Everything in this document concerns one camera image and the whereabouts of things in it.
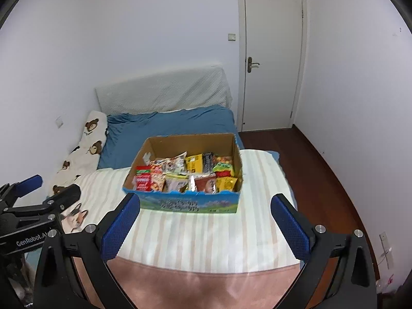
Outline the green fruit candy bag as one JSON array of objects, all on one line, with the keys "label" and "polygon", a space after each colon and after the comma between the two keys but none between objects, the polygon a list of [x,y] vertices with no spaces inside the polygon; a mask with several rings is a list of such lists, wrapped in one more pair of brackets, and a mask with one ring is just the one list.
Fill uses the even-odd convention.
[{"label": "green fruit candy bag", "polygon": [[232,156],[213,156],[212,170],[233,172]]}]

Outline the brown snack packet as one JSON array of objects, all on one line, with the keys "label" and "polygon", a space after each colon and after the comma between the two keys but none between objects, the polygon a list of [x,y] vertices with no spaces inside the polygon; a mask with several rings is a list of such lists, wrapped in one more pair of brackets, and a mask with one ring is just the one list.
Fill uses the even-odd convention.
[{"label": "brown snack packet", "polygon": [[194,178],[195,188],[198,192],[215,194],[217,192],[216,174],[204,174]]}]

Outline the red long snack packet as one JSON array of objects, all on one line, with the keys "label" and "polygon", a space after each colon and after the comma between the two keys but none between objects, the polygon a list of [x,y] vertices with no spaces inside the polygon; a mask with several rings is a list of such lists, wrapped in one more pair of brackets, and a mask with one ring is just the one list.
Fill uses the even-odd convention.
[{"label": "red long snack packet", "polygon": [[136,191],[151,191],[151,167],[137,166],[133,178],[134,188]]}]

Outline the panda orange seed bag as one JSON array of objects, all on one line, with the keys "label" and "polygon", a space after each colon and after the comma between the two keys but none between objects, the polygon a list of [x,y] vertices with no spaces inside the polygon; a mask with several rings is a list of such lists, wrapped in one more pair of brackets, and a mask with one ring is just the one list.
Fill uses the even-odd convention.
[{"label": "panda orange seed bag", "polygon": [[151,176],[151,190],[155,192],[162,192],[165,186],[165,159],[153,160],[150,162],[150,176]]}]

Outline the wall socket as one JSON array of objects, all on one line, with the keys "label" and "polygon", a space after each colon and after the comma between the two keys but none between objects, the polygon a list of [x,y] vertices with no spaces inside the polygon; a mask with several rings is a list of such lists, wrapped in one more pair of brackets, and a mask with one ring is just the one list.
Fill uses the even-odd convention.
[{"label": "wall socket", "polygon": [[394,267],[394,260],[392,256],[392,246],[390,245],[388,241],[388,236],[385,232],[382,232],[379,235],[379,238],[381,240],[381,245],[383,249],[383,253],[381,254],[381,260],[380,264],[385,262],[386,266],[389,270],[391,270]]},{"label": "wall socket", "polygon": [[57,128],[61,128],[64,125],[63,119],[59,116],[55,120],[55,124]]}]

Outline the large yellow snack bag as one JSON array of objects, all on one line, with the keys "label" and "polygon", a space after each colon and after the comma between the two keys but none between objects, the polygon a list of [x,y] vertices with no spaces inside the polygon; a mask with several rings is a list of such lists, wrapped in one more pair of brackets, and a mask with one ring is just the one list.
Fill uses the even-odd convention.
[{"label": "large yellow snack bag", "polygon": [[188,173],[203,173],[203,159],[201,153],[186,157],[185,162]]}]

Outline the beige barcode snack packet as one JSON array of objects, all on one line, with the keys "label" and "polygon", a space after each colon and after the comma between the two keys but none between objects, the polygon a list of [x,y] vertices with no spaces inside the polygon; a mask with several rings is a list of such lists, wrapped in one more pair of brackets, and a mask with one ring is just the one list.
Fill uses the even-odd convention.
[{"label": "beige barcode snack packet", "polygon": [[178,192],[184,193],[188,188],[188,176],[181,174],[166,174],[165,175],[164,193]]}]

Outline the cardboard box blue outside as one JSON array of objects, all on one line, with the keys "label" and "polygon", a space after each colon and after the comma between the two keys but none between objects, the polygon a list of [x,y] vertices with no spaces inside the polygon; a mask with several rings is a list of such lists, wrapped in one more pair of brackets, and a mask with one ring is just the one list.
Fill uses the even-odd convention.
[{"label": "cardboard box blue outside", "polygon": [[242,161],[233,133],[147,138],[123,184],[144,209],[236,213]]}]

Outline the white door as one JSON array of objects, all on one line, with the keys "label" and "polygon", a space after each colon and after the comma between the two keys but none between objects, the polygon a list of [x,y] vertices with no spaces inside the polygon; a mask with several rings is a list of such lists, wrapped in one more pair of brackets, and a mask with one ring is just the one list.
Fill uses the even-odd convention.
[{"label": "white door", "polygon": [[[307,0],[238,0],[242,132],[290,128],[302,86]],[[260,66],[247,73],[247,58]]]}]

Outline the yellow chip bag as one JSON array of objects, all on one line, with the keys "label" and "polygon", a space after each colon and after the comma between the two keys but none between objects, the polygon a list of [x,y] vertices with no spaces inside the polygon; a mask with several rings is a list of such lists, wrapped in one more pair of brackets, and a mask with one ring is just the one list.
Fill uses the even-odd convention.
[{"label": "yellow chip bag", "polygon": [[237,178],[232,176],[220,176],[216,178],[217,192],[234,192]]}]

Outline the cookie white packet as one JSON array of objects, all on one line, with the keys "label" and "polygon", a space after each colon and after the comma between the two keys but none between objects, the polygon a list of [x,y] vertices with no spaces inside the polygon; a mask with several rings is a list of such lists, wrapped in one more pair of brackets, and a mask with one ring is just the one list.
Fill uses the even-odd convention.
[{"label": "cookie white packet", "polygon": [[186,175],[186,155],[187,152],[185,151],[178,156],[165,158],[162,162],[162,171],[164,173]]}]

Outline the red small snack bag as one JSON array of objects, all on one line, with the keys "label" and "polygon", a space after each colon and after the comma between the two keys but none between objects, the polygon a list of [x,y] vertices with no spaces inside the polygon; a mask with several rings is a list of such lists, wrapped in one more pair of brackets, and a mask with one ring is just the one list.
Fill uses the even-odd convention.
[{"label": "red small snack bag", "polygon": [[215,174],[217,177],[232,177],[233,176],[233,172],[231,170],[216,171]]}]

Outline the wall light switch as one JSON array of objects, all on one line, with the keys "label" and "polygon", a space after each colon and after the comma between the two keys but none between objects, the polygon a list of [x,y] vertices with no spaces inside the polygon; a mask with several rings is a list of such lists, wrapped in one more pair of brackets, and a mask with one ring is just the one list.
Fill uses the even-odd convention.
[{"label": "wall light switch", "polygon": [[236,41],[236,34],[235,33],[229,33],[228,34],[228,41]]}]

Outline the bear print white pillow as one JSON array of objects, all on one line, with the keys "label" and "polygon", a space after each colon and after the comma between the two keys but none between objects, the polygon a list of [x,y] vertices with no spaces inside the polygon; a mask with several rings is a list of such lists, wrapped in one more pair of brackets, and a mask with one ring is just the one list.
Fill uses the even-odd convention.
[{"label": "bear print white pillow", "polygon": [[62,162],[61,169],[52,179],[48,196],[56,195],[76,179],[97,170],[107,140],[108,118],[99,111],[91,111],[84,124],[78,145]]}]

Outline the wall socket left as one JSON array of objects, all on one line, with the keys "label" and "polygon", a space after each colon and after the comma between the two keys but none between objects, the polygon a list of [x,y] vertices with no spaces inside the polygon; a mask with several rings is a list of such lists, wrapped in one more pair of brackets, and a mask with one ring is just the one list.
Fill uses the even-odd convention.
[{"label": "wall socket left", "polygon": [[55,124],[57,128],[61,128],[64,125],[63,119],[59,116],[55,120]]}]

